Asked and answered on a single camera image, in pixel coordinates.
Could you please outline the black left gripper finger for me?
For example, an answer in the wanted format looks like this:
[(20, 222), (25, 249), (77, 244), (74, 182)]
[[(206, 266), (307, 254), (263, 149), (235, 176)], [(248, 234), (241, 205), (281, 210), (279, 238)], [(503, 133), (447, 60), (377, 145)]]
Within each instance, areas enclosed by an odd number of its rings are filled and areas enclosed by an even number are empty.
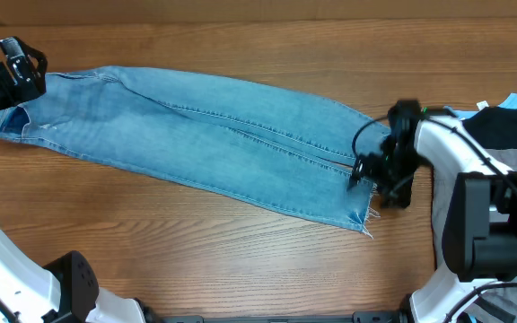
[(35, 100), (46, 93), (45, 68), (31, 69), (26, 66), (13, 66), (12, 97), (14, 101)]
[(25, 65), (35, 72), (47, 71), (47, 57), (41, 51), (27, 45), (18, 37), (1, 39), (0, 48), (3, 50), (9, 66)]

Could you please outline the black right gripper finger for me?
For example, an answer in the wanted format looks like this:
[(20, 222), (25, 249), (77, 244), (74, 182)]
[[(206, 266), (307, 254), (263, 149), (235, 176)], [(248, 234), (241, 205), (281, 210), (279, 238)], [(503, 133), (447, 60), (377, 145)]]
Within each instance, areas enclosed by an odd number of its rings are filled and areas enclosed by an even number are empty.
[(364, 181), (364, 175), (360, 172), (352, 172), (347, 185), (347, 190), (356, 187), (361, 181)]
[(354, 179), (376, 179), (381, 174), (382, 158), (379, 154), (361, 154), (353, 166)]

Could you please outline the light blue denim jeans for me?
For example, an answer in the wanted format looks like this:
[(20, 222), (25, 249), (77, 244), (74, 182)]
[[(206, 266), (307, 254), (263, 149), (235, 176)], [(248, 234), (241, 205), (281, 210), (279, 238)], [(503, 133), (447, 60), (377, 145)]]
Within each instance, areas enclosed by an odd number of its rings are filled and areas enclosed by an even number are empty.
[(0, 111), (0, 138), (362, 231), (374, 185), (357, 154), (389, 129), (314, 94), (176, 70), (50, 73), (46, 93)]

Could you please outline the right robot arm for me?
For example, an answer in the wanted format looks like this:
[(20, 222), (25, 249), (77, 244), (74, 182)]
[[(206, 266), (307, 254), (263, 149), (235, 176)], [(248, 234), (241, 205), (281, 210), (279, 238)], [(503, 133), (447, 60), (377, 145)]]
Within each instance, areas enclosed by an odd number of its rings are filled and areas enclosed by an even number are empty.
[(384, 208), (410, 204), (412, 180), (431, 165), (452, 180), (443, 227), (443, 263), (398, 310), (360, 311), (355, 322), (466, 322), (485, 292), (517, 288), (517, 171), (496, 161), (447, 109), (400, 101), (385, 119), (378, 153), (358, 154), (348, 186), (369, 179)]

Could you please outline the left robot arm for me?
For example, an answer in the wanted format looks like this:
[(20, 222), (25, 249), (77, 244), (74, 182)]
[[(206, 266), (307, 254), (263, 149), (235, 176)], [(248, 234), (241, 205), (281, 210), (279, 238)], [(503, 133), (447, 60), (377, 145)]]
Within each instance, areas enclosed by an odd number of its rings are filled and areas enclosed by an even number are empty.
[[(45, 55), (17, 37), (0, 40), (0, 110), (46, 91)], [(157, 321), (137, 299), (100, 287), (85, 257), (71, 251), (45, 266), (28, 258), (0, 229), (0, 322)]]

